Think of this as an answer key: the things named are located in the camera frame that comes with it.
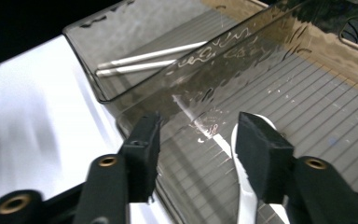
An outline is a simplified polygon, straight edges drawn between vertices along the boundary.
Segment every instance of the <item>metal surface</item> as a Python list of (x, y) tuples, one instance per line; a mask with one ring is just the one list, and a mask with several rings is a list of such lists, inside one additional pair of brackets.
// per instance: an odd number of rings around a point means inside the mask
[[(0, 197), (35, 189), (49, 199), (86, 178), (122, 138), (63, 36), (0, 64)], [(132, 205), (135, 223), (169, 222), (158, 203)]]

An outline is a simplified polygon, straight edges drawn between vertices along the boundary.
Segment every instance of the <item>white stick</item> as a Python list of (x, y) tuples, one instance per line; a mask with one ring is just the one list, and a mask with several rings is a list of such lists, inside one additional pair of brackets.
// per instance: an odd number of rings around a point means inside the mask
[(177, 52), (181, 52), (181, 51), (185, 51), (185, 50), (189, 50), (189, 49), (196, 49), (206, 43), (207, 43), (207, 41), (203, 41), (203, 42), (199, 42), (199, 43), (195, 43), (195, 44), (176, 47), (173, 49), (164, 49), (164, 50), (141, 54), (141, 55), (137, 55), (137, 56), (133, 56), (133, 57), (129, 57), (129, 58), (119, 59), (119, 60), (115, 60), (115, 61), (112, 61), (109, 63), (100, 63), (100, 64), (98, 64), (98, 69), (118, 67), (118, 66), (123, 66), (123, 65), (129, 64), (129, 63), (138, 63), (140, 61), (144, 61), (147, 59), (157, 58), (160, 56), (169, 55), (169, 54), (173, 54), (173, 53), (177, 53)]
[(141, 64), (112, 68), (112, 69), (98, 70), (96, 72), (96, 75), (98, 77), (110, 77), (114, 75), (128, 74), (128, 73), (140, 72), (140, 71), (154, 69), (154, 68), (165, 67), (174, 62), (176, 62), (176, 60), (168, 60), (168, 61), (162, 61), (157, 63), (141, 63)]

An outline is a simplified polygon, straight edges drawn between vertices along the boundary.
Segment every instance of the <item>brass rivet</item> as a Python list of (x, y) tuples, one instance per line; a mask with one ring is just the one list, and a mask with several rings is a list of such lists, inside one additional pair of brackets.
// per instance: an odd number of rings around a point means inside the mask
[(0, 214), (7, 215), (20, 211), (30, 201), (31, 201), (31, 197), (28, 194), (17, 195), (0, 205)]
[(100, 160), (98, 163), (100, 166), (106, 167), (106, 166), (112, 166), (117, 163), (116, 157), (105, 157)]
[(323, 161), (316, 160), (316, 159), (307, 159), (305, 161), (305, 163), (308, 166), (312, 167), (313, 169), (324, 170), (327, 168), (326, 163), (324, 163)]

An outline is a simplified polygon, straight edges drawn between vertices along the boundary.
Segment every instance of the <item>transparent acrylic container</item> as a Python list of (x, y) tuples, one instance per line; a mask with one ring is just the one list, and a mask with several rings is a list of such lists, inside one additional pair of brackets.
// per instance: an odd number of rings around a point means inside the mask
[(356, 22), (358, 1), (281, 1), (106, 104), (124, 135), (147, 111), (163, 116), (158, 194), (176, 222), (236, 223), (228, 151), (240, 111), (270, 119), (296, 157), (331, 162), (358, 192)]

